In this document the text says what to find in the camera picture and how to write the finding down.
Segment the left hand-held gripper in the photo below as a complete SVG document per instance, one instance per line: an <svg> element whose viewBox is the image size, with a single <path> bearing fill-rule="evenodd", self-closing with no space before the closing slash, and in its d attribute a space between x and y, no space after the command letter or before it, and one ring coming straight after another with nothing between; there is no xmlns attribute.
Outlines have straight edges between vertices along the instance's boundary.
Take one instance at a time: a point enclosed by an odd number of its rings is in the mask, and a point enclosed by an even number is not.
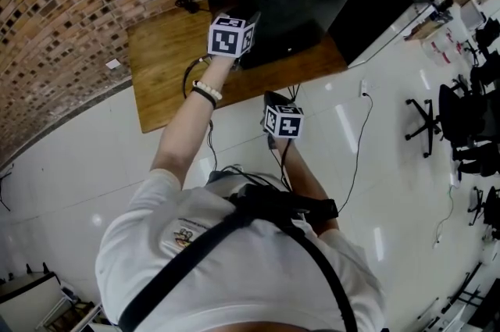
<svg viewBox="0 0 500 332"><path fill-rule="evenodd" d="M255 29L261 15L256 11L249 19L242 19L225 12L218 14L209 27L207 53L231 58L233 67L238 68L241 58L255 44Z"/></svg>

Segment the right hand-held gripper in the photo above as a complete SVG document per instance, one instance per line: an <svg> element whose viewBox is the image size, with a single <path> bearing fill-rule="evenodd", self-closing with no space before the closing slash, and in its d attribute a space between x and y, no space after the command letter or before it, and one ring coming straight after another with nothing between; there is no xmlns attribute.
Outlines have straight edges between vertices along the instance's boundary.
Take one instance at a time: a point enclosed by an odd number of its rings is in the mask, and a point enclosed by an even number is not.
<svg viewBox="0 0 500 332"><path fill-rule="evenodd" d="M275 139L286 141L301 136L305 115L295 102L274 91L266 91L263 95L264 111L261 125L267 134L270 150L275 150Z"/></svg>

